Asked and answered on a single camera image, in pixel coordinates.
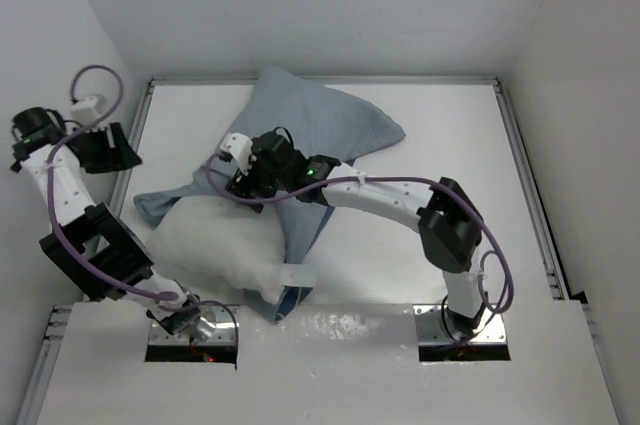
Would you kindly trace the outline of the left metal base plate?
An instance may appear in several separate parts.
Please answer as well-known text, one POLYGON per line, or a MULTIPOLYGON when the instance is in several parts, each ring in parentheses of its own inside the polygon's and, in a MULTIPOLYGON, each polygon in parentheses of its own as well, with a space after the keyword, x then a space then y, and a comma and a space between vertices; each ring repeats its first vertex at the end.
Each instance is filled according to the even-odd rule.
POLYGON ((233 346, 240 324, 237 305, 205 305, 200 311, 180 312, 160 322, 151 320, 150 346, 233 346))

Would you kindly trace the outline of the metal base plate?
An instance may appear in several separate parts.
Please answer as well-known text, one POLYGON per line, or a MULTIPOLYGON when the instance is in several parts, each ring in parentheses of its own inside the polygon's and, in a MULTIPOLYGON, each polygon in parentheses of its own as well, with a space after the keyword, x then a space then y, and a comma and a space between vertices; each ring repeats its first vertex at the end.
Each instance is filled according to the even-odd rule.
POLYGON ((233 346, 240 324, 237 305, 205 305, 200 311, 180 312, 160 322, 151 320, 150 346, 233 346))
POLYGON ((506 345, 508 342, 504 322, 500 315, 484 310, 477 327, 453 319, 442 311, 440 303, 414 304, 416 335, 419 345, 446 346, 470 337, 469 345, 506 345))

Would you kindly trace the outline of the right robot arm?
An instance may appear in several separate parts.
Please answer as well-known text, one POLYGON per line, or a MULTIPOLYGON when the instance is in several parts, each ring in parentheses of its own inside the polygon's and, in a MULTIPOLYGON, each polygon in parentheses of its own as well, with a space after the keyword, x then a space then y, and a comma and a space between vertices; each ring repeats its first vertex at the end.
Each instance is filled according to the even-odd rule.
POLYGON ((445 320, 461 336, 480 324, 486 305, 477 285, 482 230, 476 209, 459 184, 366 175, 324 155, 304 156, 276 131, 256 138, 227 134, 222 159, 238 166, 226 189, 254 209, 294 198, 302 203, 367 212, 401 224, 420 237, 426 260, 441 270, 448 306, 445 320))

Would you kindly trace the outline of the aluminium table frame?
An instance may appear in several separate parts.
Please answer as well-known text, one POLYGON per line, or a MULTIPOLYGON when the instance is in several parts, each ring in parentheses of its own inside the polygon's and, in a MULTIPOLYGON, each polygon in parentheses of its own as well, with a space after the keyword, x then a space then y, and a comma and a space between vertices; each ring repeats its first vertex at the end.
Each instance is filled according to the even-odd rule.
MULTIPOLYGON (((512 109, 495 84, 349 81, 341 89, 374 102, 406 131, 403 143, 363 158, 360 169, 461 182, 514 276, 515 300, 505 326, 517 309, 531 311, 538 303, 581 307, 552 296, 547 275, 557 267, 556 254, 512 109)), ((318 284, 301 307, 411 308, 443 293, 442 279, 425 262, 414 234, 353 210, 334 214, 309 260, 318 268, 318 284)))

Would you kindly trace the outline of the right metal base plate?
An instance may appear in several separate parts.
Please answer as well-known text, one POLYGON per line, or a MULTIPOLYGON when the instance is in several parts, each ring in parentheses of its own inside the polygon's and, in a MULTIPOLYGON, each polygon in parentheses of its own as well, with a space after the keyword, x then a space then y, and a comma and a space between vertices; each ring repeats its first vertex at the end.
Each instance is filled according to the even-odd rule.
POLYGON ((453 319, 442 311, 440 303, 414 304, 416 335, 419 345, 446 346, 470 337, 469 345, 506 345, 508 342, 504 322, 500 315, 484 310, 477 327, 453 319))

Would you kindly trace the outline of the white front cover board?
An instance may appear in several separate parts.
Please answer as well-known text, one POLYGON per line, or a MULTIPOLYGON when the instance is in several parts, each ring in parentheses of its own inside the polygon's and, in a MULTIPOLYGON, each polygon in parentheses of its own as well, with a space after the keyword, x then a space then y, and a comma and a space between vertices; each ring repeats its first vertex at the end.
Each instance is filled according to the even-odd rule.
POLYGON ((148 363, 126 304, 76 305, 42 424, 613 424, 581 307, 517 309, 500 362, 423 363, 407 306, 240 314, 235 364, 148 363))

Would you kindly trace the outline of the blue patterned pillowcase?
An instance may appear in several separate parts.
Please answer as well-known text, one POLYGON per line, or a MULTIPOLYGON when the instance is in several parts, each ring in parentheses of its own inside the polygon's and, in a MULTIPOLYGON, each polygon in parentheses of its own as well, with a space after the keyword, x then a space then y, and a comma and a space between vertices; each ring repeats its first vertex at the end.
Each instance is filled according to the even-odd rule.
MULTIPOLYGON (((275 66, 261 69, 245 108, 229 127, 232 133, 250 138, 286 128, 296 148, 305 156, 326 155, 352 164, 356 159, 400 143, 406 134, 381 109, 361 98, 297 77, 275 66)), ((178 188, 141 193, 133 203, 141 219, 154 230, 182 198, 223 197, 220 189, 237 167, 221 160, 206 160, 192 174, 189 184, 178 188)), ((303 264, 307 253, 328 223, 333 211, 318 204, 287 199, 275 204, 285 234, 285 260, 303 264)), ((223 279, 205 281, 189 273, 180 277, 194 291, 218 293, 234 289, 223 279)), ((265 319, 278 323, 291 313, 313 288, 287 287, 280 301, 269 304, 250 290, 239 290, 247 303, 265 319)))

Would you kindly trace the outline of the white pillow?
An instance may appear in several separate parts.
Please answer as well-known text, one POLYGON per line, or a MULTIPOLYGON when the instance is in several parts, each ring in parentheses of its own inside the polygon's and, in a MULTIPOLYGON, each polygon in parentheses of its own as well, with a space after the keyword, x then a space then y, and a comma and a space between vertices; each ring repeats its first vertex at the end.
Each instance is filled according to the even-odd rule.
POLYGON ((146 242, 157 266, 179 280, 182 274, 258 293, 277 304, 287 287, 312 288, 314 267, 285 260, 285 234, 275 207, 260 214, 215 196, 180 199, 146 242))

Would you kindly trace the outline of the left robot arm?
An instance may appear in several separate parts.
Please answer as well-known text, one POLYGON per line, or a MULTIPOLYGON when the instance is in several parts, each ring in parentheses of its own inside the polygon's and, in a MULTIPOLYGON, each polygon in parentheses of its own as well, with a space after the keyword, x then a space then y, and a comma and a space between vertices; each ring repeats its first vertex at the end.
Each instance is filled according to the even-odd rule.
POLYGON ((83 173, 124 171, 141 164, 122 126, 112 122, 77 134, 56 111, 26 109, 12 119, 13 172, 36 182, 58 232, 43 237, 43 253, 92 301, 131 300, 171 335, 191 332, 196 298, 152 269, 138 237, 104 203, 95 202, 83 173))

